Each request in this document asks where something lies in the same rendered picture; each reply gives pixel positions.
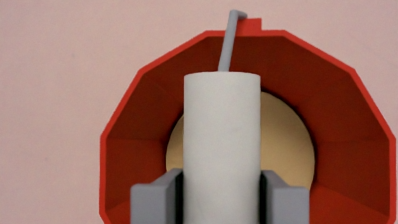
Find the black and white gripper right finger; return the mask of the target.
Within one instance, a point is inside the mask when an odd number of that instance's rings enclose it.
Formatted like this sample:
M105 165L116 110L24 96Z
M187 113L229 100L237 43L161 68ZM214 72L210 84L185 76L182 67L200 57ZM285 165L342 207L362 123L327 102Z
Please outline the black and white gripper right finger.
M289 186L272 169L260 171L259 224L309 224L309 190Z

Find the red pail with white handle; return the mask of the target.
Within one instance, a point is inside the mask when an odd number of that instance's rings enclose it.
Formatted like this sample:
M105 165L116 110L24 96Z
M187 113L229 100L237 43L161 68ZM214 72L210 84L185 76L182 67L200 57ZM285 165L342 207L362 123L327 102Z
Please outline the red pail with white handle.
M102 221L183 168L183 224L259 224L260 127L261 170L309 190L309 224L395 223L396 137L356 70L236 9L136 73L100 135Z

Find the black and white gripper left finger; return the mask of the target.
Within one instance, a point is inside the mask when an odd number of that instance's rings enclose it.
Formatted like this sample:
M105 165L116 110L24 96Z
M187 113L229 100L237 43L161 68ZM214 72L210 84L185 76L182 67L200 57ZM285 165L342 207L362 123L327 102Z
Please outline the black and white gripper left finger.
M183 224L183 168L131 187L131 224Z

